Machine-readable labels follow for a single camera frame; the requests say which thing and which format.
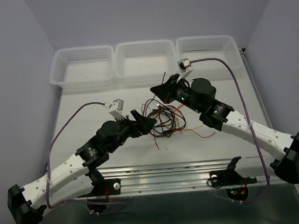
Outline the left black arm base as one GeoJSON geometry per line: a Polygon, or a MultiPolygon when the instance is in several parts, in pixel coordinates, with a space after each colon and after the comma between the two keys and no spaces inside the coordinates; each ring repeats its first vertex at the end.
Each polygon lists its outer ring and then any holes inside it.
{"type": "Polygon", "coordinates": [[[90,191],[84,192],[78,198],[87,198],[87,208],[91,214],[103,216],[120,212],[124,209],[123,202],[110,201],[110,196],[121,193],[121,179],[105,179],[98,170],[86,175],[91,181],[90,191]]]}

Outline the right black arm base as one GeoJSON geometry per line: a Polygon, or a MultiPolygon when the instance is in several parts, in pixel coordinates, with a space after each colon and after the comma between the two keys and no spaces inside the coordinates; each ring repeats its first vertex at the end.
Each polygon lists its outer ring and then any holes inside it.
{"type": "Polygon", "coordinates": [[[237,156],[230,161],[226,169],[211,171],[206,184],[213,189],[229,187],[229,189],[225,189],[228,199],[233,202],[244,203],[248,201],[248,185],[255,184],[258,181],[256,177],[241,177],[235,171],[237,163],[241,159],[240,156],[237,156]]]}

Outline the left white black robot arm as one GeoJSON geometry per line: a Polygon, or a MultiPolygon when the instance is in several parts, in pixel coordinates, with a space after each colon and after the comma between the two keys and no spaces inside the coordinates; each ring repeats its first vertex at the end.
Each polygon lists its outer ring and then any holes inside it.
{"type": "Polygon", "coordinates": [[[109,120],[102,124],[82,147],[66,161],[51,169],[36,181],[24,186],[13,185],[7,194],[7,207],[16,224],[39,224],[48,211],[78,197],[95,195],[110,187],[98,166],[129,138],[139,138],[151,132],[155,119],[131,111],[134,119],[109,120]]]}

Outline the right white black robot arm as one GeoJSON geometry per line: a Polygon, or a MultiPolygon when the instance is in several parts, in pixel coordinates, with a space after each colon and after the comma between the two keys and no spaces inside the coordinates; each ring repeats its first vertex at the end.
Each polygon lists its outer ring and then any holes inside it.
{"type": "Polygon", "coordinates": [[[299,183],[299,132],[295,135],[276,131],[242,115],[233,107],[215,98],[216,88],[205,78],[188,83],[174,74],[150,91],[165,104],[178,101],[198,113],[199,120],[209,128],[237,136],[272,156],[263,175],[275,175],[281,180],[299,183]]]}

